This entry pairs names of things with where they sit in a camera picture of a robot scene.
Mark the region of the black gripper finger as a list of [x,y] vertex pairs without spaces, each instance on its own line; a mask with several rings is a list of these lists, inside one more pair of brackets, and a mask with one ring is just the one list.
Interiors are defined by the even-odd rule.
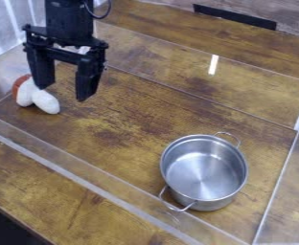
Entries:
[[54,61],[37,49],[26,49],[26,60],[36,86],[45,89],[54,83]]
[[84,58],[78,62],[74,74],[74,94],[78,101],[85,101],[96,94],[102,72],[104,59]]

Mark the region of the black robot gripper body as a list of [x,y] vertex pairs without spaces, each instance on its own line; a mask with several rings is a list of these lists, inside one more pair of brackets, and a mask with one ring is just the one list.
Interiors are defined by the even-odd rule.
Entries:
[[65,52],[65,47],[86,47],[84,54],[104,64],[108,44],[93,36],[93,21],[108,16],[94,14],[93,0],[45,0],[45,25],[25,24],[24,52],[30,65],[49,65],[56,60],[77,64],[81,55]]

